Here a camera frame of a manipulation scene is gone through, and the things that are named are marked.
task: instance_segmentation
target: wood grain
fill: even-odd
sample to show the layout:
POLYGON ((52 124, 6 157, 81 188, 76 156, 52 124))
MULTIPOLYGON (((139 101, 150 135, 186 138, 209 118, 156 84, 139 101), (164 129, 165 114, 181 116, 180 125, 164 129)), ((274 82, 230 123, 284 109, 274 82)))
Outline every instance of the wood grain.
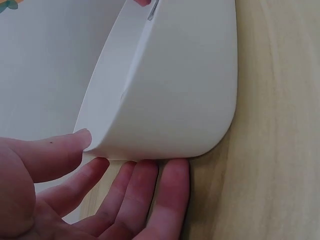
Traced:
MULTIPOLYGON (((186 240, 320 239, 320 1, 236 0, 238 103, 191 159, 186 240)), ((94 214, 121 163, 82 205, 94 214)))

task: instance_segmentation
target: finger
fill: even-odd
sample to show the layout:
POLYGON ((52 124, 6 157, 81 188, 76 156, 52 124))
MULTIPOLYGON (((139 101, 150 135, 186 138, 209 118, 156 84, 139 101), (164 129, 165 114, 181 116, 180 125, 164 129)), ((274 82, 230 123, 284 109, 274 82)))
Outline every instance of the finger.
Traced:
POLYGON ((179 239, 189 200, 189 163, 175 159, 164 167, 156 203, 146 228, 134 239, 179 239))
POLYGON ((151 0, 135 0, 135 1, 143 7, 151 3, 151 0))
POLYGON ((74 134, 38 141, 3 140, 21 158, 33 182, 39 183, 58 179, 75 170, 82 161, 83 150, 91 143, 91 134, 82 129, 74 134))
POLYGON ((114 224, 100 239, 131 240, 145 227, 157 176, 158 166, 154 161, 137 163, 114 224))
POLYGON ((136 162, 133 161, 123 164, 96 214, 73 226, 94 237, 100 236, 109 228, 116 219, 135 166, 136 162))
POLYGON ((109 165, 107 159, 95 158, 61 185, 40 192, 37 201, 45 201, 59 216, 64 217, 79 206, 109 165))

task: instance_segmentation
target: skin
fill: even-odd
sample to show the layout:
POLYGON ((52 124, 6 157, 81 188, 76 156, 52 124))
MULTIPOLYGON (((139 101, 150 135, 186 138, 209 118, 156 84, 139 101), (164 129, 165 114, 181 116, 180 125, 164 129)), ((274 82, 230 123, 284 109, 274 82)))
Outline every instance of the skin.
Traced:
POLYGON ((63 184, 35 193, 34 183, 60 178, 82 161, 91 134, 39 141, 0 138, 0 239, 15 240, 177 240, 189 199, 189 163, 170 160, 159 182, 156 203, 147 214, 158 176, 154 161, 125 163, 95 215, 75 224, 73 211, 109 167, 95 158, 63 184))

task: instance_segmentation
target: fingernail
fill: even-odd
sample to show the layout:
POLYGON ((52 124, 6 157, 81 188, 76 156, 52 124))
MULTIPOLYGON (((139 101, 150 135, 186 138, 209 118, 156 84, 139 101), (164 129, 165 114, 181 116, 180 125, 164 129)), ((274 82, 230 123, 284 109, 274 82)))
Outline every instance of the fingernail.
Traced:
POLYGON ((81 138, 81 146, 86 149, 90 146, 92 141, 91 133, 88 129, 84 128, 74 133, 77 137, 81 138))

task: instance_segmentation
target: colorful printed graphic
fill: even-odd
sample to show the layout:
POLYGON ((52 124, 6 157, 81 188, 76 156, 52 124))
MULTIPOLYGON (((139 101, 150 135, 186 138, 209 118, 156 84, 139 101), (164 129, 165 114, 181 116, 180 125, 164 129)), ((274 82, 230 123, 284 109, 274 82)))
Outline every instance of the colorful printed graphic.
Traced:
POLYGON ((2 13, 6 8, 8 9, 18 9, 18 3, 21 3, 23 0, 0 0, 0 13, 2 13))

